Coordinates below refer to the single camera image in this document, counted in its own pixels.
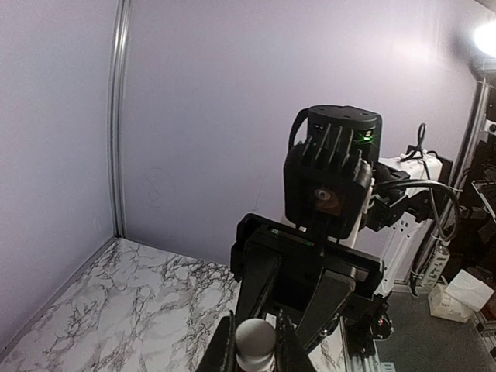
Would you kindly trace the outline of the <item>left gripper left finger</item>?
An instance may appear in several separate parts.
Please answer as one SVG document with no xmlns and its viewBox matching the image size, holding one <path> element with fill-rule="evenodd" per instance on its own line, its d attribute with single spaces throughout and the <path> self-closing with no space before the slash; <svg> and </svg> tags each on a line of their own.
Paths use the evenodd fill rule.
<svg viewBox="0 0 496 372">
<path fill-rule="evenodd" d="M 197 372 L 233 372 L 236 370 L 236 323 L 233 313 L 221 318 L 202 357 Z"/>
</svg>

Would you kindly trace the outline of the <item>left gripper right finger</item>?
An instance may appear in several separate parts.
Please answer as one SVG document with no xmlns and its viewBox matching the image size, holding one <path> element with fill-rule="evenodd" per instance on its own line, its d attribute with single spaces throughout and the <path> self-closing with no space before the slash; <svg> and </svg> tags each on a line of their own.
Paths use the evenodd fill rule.
<svg viewBox="0 0 496 372">
<path fill-rule="evenodd" d="M 291 320 L 282 310 L 276 315 L 275 330 L 275 371 L 315 372 L 315 368 L 301 345 Z"/>
</svg>

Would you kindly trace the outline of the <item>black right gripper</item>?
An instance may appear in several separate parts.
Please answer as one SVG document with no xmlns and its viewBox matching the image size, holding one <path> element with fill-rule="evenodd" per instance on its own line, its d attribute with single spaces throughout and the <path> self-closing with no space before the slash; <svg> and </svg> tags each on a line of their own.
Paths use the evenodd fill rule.
<svg viewBox="0 0 496 372">
<path fill-rule="evenodd" d="M 249 213 L 236 228 L 231 271 L 241 283 L 235 320 L 273 306 L 304 310 L 297 335 L 306 353 L 321 343 L 352 293 L 370 299 L 384 276 L 381 259 Z"/>
</svg>

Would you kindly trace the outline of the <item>white cap with brush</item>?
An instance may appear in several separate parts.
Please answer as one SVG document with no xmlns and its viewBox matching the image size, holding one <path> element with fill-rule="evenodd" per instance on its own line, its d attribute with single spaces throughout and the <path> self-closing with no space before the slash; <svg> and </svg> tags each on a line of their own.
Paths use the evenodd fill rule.
<svg viewBox="0 0 496 372">
<path fill-rule="evenodd" d="M 237 371 L 271 371 L 275 341 L 275 328 L 268 321 L 254 318 L 242 322 L 235 333 Z"/>
</svg>

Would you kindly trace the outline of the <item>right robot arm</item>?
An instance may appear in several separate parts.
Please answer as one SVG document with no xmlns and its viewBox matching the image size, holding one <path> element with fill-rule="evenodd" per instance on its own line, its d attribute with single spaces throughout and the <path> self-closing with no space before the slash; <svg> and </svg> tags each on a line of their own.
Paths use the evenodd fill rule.
<svg viewBox="0 0 496 372">
<path fill-rule="evenodd" d="M 291 126 L 284 222 L 250 213 L 238 224 L 231 271 L 241 284 L 235 322 L 272 314 L 279 365 L 312 352 L 343 322 L 353 357 L 391 334 L 388 299 L 408 241 L 453 201 L 451 163 L 410 146 L 379 157 L 382 118 L 353 106 L 314 105 Z"/>
</svg>

